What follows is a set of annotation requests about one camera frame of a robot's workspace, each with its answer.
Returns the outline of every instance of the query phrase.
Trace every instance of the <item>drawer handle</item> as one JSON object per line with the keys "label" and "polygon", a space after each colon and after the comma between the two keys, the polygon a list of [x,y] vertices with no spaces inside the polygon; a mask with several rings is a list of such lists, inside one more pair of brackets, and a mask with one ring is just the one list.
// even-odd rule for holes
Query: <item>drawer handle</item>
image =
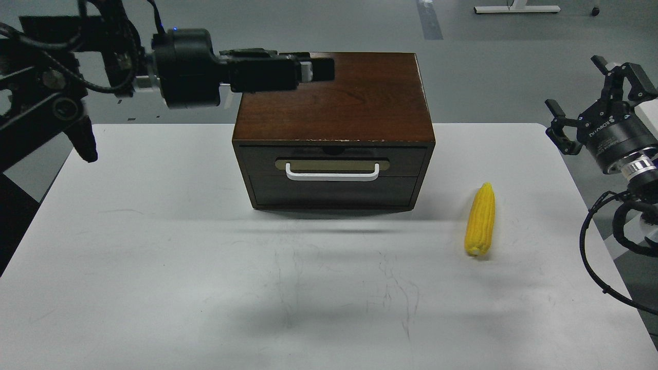
{"label": "drawer handle", "polygon": [[373,181],[379,176],[379,163],[374,164],[370,173],[301,173],[292,172],[287,162],[286,176],[294,181]]}

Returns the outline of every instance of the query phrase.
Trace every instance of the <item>white table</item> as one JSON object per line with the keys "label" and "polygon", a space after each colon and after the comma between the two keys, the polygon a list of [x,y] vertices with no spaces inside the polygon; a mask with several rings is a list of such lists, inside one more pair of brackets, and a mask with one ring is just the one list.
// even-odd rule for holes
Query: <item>white table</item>
{"label": "white table", "polygon": [[[232,126],[97,125],[0,278],[0,368],[652,369],[537,124],[437,124],[414,211],[255,211]],[[490,181],[494,245],[467,257]],[[591,263],[626,293],[591,229]]]}

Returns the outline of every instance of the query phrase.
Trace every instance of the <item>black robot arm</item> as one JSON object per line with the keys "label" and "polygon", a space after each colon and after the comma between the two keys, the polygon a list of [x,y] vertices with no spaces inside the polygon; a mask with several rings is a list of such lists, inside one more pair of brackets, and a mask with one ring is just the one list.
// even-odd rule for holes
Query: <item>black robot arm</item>
{"label": "black robot arm", "polygon": [[[611,65],[603,57],[592,57],[605,76],[601,97],[578,116],[568,119],[552,99],[546,105],[553,114],[546,134],[567,155],[576,155],[582,145],[592,154],[604,174],[622,173],[628,191],[636,198],[658,203],[658,170],[653,161],[658,155],[658,140],[635,114],[635,107],[658,97],[658,90],[640,65]],[[624,81],[630,82],[628,100],[624,100]],[[564,133],[575,127],[576,141]]]}
{"label": "black robot arm", "polygon": [[[99,16],[88,16],[87,1]],[[82,98],[88,90],[132,97],[159,88],[170,108],[217,106],[219,86],[234,92],[294,90],[300,82],[334,79],[331,58],[265,49],[215,55],[208,31],[165,32],[154,0],[152,54],[141,45],[121,0],[78,0],[78,16],[23,16],[23,32],[0,23],[0,90],[11,107],[0,116],[0,171],[66,133],[80,157],[98,158]],[[100,52],[110,86],[84,79],[73,52]]]}

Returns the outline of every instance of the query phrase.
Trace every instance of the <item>wooden box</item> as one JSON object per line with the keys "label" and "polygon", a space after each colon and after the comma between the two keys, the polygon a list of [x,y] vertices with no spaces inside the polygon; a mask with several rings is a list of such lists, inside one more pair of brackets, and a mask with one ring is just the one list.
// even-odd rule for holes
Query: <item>wooden box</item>
{"label": "wooden box", "polygon": [[416,55],[315,55],[334,81],[242,95],[232,141],[252,206],[412,209],[435,142]]}

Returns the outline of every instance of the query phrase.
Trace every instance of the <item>corn cob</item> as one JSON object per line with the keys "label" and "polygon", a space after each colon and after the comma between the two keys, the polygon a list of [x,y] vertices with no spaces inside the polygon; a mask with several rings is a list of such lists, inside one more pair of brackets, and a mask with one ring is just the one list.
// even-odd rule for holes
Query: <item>corn cob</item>
{"label": "corn cob", "polygon": [[473,200],[466,226],[464,249],[469,255],[484,255],[492,244],[495,196],[492,185],[485,182]]}

